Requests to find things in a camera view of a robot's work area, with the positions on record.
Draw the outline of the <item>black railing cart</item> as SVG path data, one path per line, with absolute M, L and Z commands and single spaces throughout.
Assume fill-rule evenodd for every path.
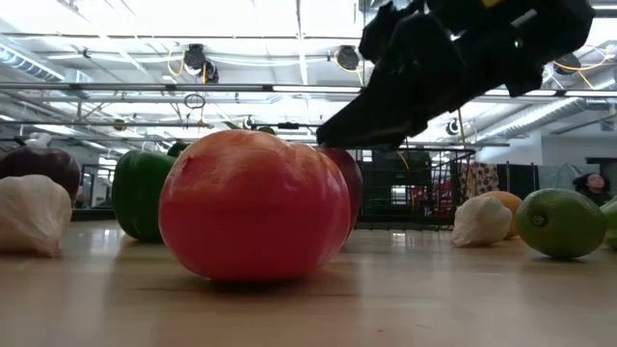
M 114 165 L 84 164 L 78 198 L 83 208 L 111 209 Z

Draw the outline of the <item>black panel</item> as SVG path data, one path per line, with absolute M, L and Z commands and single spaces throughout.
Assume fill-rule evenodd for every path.
M 529 194 L 538 190 L 538 167 L 530 165 L 498 164 L 498 189 L 509 192 L 524 200 Z

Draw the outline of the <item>green bell pepper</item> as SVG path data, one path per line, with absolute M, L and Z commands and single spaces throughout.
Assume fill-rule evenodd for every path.
M 161 243 L 159 198 L 176 158 L 188 147 L 176 142 L 166 154 L 129 150 L 115 167 L 112 204 L 121 229 L 140 242 Z

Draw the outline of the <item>silver ventilation duct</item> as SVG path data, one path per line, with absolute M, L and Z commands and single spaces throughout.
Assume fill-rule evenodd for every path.
M 60 73 L 24 56 L 0 43 L 0 63 L 18 69 L 45 82 L 59 83 L 64 80 Z
M 609 109 L 611 104 L 617 104 L 617 93 L 609 97 L 568 97 L 545 105 L 532 106 L 516 113 L 513 119 L 504 125 L 480 133 L 476 142 L 514 138 L 583 111 Z

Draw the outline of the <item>red apple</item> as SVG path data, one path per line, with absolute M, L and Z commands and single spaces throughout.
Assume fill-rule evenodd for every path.
M 362 205 L 362 173 L 356 160 L 345 149 L 319 147 L 318 150 L 333 160 L 347 184 L 350 200 L 350 227 L 347 235 L 354 230 Z

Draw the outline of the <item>dark red plum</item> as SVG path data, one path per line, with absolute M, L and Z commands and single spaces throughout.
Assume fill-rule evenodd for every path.
M 0 179 L 45 175 L 64 187 L 72 201 L 78 193 L 81 169 L 73 155 L 55 147 L 17 147 L 0 157 Z

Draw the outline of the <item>person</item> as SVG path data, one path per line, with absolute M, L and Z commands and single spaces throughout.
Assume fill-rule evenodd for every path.
M 587 173 L 576 177 L 572 184 L 578 193 L 590 199 L 597 206 L 602 206 L 612 199 L 609 192 L 610 182 L 599 173 Z

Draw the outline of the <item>orange fruit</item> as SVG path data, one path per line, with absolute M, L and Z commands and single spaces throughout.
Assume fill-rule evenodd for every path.
M 490 197 L 499 200 L 504 207 L 510 210 L 512 213 L 512 218 L 509 226 L 509 230 L 504 237 L 505 240 L 513 239 L 518 236 L 518 232 L 516 229 L 516 213 L 523 202 L 519 197 L 513 195 L 512 193 L 505 191 L 490 191 L 483 194 L 483 197 Z

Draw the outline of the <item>black metal table frame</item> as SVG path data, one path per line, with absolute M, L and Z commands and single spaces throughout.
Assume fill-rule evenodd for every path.
M 73 222 L 110 221 L 115 220 L 115 211 L 111 208 L 77 208 L 72 210 Z

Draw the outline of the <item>light green vegetable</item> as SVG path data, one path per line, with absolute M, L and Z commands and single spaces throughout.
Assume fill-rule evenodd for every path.
M 612 251 L 617 252 L 617 195 L 601 206 L 606 217 L 606 233 L 604 244 Z

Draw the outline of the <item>orange-red tomato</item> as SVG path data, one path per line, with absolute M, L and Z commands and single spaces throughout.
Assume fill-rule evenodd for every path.
M 336 163 L 259 131 L 195 141 L 174 162 L 159 200 L 165 245 L 187 270 L 212 280 L 310 275 L 339 252 L 350 222 Z

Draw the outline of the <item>green lime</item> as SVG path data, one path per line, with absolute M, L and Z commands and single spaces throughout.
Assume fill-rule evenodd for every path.
M 546 188 L 523 200 L 516 227 L 531 249 L 552 258 L 573 259 L 592 253 L 603 243 L 607 218 L 578 192 Z

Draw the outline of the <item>long metal light bar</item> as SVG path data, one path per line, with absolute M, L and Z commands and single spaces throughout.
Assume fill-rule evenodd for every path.
M 113 84 L 0 82 L 0 90 L 357 94 L 362 87 L 259 84 Z M 617 90 L 537 90 L 524 96 L 617 98 Z

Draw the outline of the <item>white garlic bulb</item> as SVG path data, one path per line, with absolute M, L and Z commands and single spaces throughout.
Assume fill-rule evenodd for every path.
M 491 246 L 503 240 L 512 221 L 512 212 L 500 200 L 473 197 L 455 212 L 451 241 L 457 248 Z
M 64 187 L 45 175 L 0 179 L 0 254 L 54 257 L 72 215 Z

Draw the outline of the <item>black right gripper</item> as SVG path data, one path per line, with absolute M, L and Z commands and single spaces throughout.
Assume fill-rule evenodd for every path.
M 517 97 L 538 90 L 544 65 L 581 48 L 595 17 L 588 0 L 426 0 L 380 6 L 364 26 L 359 52 L 374 63 L 362 92 L 316 131 L 322 147 L 392 149 L 426 128 L 442 73 L 459 75 L 456 102 L 504 86 Z M 453 41 L 443 26 L 457 38 Z

